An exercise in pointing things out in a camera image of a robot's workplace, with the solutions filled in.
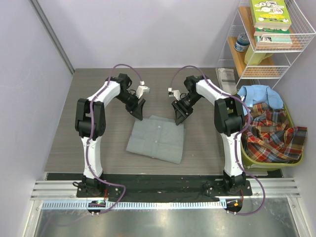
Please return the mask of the grey long sleeve shirt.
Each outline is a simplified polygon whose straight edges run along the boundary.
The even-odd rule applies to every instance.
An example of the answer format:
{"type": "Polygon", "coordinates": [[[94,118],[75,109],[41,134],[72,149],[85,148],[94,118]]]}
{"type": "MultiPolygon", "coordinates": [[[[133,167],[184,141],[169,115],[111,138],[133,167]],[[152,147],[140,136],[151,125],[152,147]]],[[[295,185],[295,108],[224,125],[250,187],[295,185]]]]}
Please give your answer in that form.
{"type": "Polygon", "coordinates": [[[183,124],[158,116],[136,120],[127,143],[130,153],[180,164],[186,129],[183,124]]]}

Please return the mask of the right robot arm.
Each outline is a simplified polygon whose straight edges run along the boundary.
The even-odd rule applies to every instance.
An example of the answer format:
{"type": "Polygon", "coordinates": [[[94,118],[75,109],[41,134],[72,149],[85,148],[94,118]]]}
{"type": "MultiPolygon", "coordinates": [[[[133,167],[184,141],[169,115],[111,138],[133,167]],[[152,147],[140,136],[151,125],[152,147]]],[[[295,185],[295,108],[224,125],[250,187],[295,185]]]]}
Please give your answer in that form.
{"type": "Polygon", "coordinates": [[[245,125],[243,105],[240,98],[232,98],[217,87],[209,78],[189,76],[184,81],[187,93],[182,96],[179,90],[168,88],[168,95],[174,97],[172,107],[177,125],[192,113],[196,102],[205,98],[214,106],[214,125],[224,144],[225,165],[223,189],[234,195],[246,183],[246,175],[241,160],[241,130],[245,125]]]}

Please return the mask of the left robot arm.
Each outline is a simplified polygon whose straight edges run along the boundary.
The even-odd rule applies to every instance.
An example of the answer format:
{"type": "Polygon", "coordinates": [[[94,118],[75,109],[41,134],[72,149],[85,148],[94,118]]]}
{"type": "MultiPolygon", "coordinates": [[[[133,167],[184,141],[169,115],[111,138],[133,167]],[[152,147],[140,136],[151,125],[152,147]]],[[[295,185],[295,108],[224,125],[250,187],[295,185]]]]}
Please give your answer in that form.
{"type": "Polygon", "coordinates": [[[118,99],[125,104],[125,109],[138,120],[143,119],[143,94],[150,88],[143,81],[134,91],[129,89],[132,80],[126,74],[110,77],[92,96],[77,101],[75,130],[78,132],[84,151],[84,172],[82,181],[77,184],[79,196],[85,194],[100,197],[106,188],[102,181],[101,140],[106,130],[105,108],[118,99]]]}

